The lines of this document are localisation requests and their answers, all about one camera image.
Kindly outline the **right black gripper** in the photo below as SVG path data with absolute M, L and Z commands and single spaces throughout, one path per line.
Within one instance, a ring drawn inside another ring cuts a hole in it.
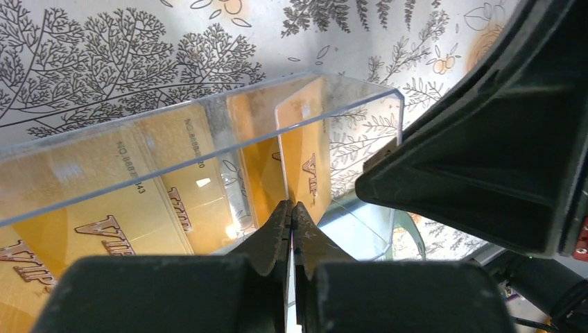
M 358 197 L 570 257 L 587 205 L 586 48 L 586 1 L 521 1 L 474 70 L 365 163 Z

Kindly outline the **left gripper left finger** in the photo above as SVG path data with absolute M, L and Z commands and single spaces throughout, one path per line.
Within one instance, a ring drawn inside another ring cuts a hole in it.
M 225 255 L 93 256 L 63 275 L 34 332 L 284 332 L 293 204 Z

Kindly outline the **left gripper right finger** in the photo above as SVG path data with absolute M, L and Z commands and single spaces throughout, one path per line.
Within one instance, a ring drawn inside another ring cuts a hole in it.
M 513 332 L 495 281 L 452 261 L 358 261 L 292 211 L 297 322 L 304 332 Z

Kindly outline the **green card holder wallet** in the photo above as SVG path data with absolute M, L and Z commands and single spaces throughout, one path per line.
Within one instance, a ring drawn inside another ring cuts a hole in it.
M 426 260 L 425 242 L 414 218 L 408 212 L 394 211 L 391 251 L 393 259 Z

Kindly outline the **clear box with orange blocks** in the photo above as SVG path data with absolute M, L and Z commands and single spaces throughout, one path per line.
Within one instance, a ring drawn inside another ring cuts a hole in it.
M 403 113 L 396 89 L 310 73 L 3 148 L 1 248 L 59 275 L 87 255 L 223 252 L 282 200 L 319 223 L 371 153 L 343 118 L 392 137 Z

